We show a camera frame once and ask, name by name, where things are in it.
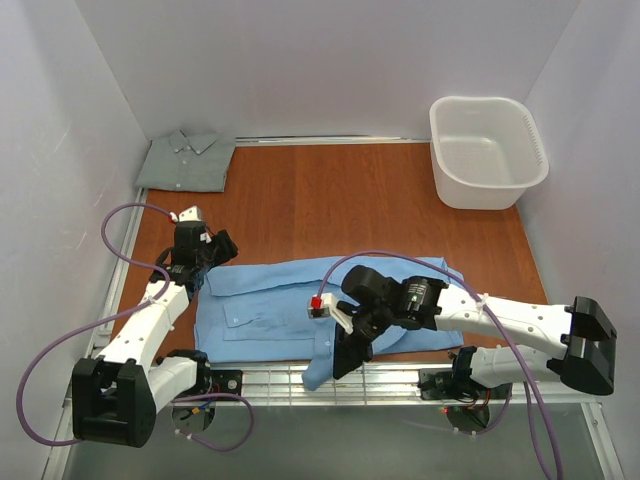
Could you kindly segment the light blue long sleeve shirt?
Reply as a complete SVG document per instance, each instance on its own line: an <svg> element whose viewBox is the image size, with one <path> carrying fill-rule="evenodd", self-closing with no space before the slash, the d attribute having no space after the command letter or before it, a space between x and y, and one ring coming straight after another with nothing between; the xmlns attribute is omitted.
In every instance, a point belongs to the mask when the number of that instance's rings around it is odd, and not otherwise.
<svg viewBox="0 0 640 480"><path fill-rule="evenodd" d="M310 298L324 290L339 299L340 284L355 265L404 280L412 275L440 278L447 264L424 257L419 264L389 257L359 257L339 263L320 257L276 264L212 269L198 295L195 346L213 363L307 360L303 384L315 390L332 378L335 323L316 328L307 314Z"/></svg>

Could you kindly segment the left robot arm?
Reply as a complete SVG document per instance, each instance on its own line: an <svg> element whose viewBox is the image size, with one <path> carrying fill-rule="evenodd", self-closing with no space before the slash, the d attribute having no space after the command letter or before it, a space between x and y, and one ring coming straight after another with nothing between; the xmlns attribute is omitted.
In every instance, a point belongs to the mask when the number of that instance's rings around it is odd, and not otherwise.
<svg viewBox="0 0 640 480"><path fill-rule="evenodd" d="M227 231L212 233L198 220L176 223L174 243L157 258L139 310L97 357L74 366L75 438L141 447L165 406L210 392L213 380L205 353L174 349L163 360L156 354L208 272L237 254Z"/></svg>

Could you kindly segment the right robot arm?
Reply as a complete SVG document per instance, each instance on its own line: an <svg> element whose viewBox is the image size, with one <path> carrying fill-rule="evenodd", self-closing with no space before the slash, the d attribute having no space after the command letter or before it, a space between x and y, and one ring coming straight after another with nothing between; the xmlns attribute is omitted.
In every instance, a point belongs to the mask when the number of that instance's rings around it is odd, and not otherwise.
<svg viewBox="0 0 640 480"><path fill-rule="evenodd" d="M336 379L370 361L374 341L401 327L506 341L504 347L465 347L456 353L450 376L430 383L450 395L535 380L596 396L614 391L617 331L594 299L578 296L570 305L475 299L451 282L424 276L396 281L364 265L348 271L341 291L345 300L323 293L311 302L336 323Z"/></svg>

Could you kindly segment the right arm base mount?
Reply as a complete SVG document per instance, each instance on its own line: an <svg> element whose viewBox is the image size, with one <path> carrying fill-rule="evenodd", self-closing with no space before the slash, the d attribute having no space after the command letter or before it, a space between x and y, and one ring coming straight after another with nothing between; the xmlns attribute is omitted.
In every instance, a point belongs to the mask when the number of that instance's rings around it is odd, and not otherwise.
<svg viewBox="0 0 640 480"><path fill-rule="evenodd" d="M422 400L456 400L463 396L450 370L419 369L417 389Z"/></svg>

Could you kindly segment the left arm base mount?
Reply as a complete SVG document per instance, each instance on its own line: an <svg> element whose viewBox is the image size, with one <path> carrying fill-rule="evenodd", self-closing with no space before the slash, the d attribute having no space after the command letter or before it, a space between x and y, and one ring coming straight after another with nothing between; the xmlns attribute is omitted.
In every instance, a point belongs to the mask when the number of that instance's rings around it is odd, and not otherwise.
<svg viewBox="0 0 640 480"><path fill-rule="evenodd" d="M230 394L241 396L243 371L237 369L210 369L204 376L201 394Z"/></svg>

